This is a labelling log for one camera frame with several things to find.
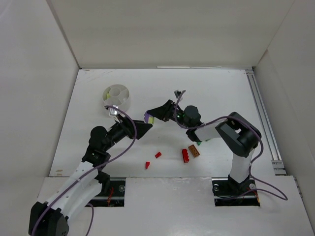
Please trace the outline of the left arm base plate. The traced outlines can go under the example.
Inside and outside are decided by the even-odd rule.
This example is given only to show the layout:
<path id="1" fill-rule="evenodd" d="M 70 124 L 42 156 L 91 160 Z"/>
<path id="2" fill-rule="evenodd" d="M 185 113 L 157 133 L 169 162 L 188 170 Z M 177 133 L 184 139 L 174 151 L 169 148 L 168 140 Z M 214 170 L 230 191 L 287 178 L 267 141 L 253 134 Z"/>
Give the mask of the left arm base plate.
<path id="1" fill-rule="evenodd" d="M 126 179 L 112 178 L 106 192 L 101 192 L 93 197 L 89 204 L 93 207 L 124 207 Z"/>

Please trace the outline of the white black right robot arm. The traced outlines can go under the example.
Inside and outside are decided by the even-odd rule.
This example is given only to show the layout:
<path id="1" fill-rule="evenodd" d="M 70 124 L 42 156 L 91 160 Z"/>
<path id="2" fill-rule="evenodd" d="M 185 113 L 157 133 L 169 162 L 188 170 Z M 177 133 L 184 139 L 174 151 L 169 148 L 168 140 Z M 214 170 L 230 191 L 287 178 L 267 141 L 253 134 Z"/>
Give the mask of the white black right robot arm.
<path id="1" fill-rule="evenodd" d="M 178 123 L 187 130 L 188 138 L 196 143 L 217 138 L 226 143 L 233 153 L 232 167 L 226 179 L 213 180 L 212 191 L 215 196 L 238 196 L 255 189 L 255 181 L 250 176 L 249 168 L 261 133 L 237 112 L 205 125 L 201 122 L 196 106 L 189 105 L 181 109 L 174 101 L 168 100 L 164 105 L 148 110 L 144 119 L 148 121 L 150 118 Z"/>

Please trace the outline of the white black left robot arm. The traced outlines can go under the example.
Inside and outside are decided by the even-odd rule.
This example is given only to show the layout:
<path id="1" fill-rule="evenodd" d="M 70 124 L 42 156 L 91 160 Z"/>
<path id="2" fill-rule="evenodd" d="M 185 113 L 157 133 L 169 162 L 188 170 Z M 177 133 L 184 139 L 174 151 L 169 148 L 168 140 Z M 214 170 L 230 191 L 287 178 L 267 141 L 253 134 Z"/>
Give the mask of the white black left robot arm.
<path id="1" fill-rule="evenodd" d="M 150 123 L 121 115 L 109 130 L 94 127 L 86 153 L 74 173 L 52 197 L 32 206 L 28 234 L 68 235 L 71 220 L 93 197 L 109 189 L 110 176 L 102 171 L 112 161 L 108 150 L 125 137 L 133 142 L 141 139 L 151 128 Z"/>

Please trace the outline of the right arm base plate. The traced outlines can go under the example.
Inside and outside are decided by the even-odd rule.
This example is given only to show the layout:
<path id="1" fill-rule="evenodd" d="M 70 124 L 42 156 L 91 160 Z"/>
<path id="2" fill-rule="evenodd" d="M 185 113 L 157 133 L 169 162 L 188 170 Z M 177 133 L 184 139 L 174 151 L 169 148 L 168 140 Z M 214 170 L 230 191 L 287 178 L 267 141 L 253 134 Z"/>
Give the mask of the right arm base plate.
<path id="1" fill-rule="evenodd" d="M 216 207 L 259 207 L 259 197 L 253 179 L 237 183 L 229 177 L 212 178 Z"/>

